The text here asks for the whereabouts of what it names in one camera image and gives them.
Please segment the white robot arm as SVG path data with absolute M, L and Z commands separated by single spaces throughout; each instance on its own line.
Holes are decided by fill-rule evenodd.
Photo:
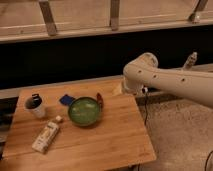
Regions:
M 191 70 L 161 69 L 153 53 L 143 53 L 125 65 L 122 88 L 140 93 L 151 87 L 213 108 L 213 73 Z

